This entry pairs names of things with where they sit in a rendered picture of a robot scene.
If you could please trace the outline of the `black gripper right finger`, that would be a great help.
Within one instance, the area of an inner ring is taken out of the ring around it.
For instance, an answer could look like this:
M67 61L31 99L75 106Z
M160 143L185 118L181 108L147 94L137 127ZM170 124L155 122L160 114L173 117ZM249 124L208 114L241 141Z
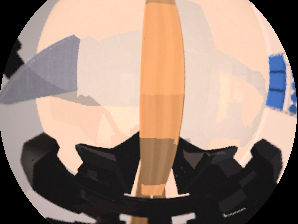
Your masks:
M186 194L188 188L193 185L194 181L200 177L205 168L212 163L229 159L238 152L237 145L220 149L204 149L196 147L188 140L180 137L180 143L177 145L176 159L173 161L172 171L174 181L176 181L177 196Z

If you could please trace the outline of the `wooden post with two steel pins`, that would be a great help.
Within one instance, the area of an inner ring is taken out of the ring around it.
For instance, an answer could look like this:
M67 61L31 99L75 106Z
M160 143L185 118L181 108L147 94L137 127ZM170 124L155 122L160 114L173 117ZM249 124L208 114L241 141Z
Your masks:
M136 190L134 190L134 197L150 198L150 196L145 196L145 194L142 194L141 181L142 180L141 180L141 168L140 168L140 173L138 173L138 183L136 185ZM161 196L153 196L153 198L162 198L162 197L166 197L165 189L164 189L164 193L162 193ZM148 224L148 217L130 216L129 224Z

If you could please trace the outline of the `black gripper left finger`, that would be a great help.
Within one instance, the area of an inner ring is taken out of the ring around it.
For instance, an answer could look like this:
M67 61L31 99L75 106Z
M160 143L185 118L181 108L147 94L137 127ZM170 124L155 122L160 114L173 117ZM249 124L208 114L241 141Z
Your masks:
M94 145L76 144L74 151L82 163L116 172L121 181L124 194L132 194L133 183L136 183L137 169L140 167L140 135L141 129L128 140L113 148L94 147Z

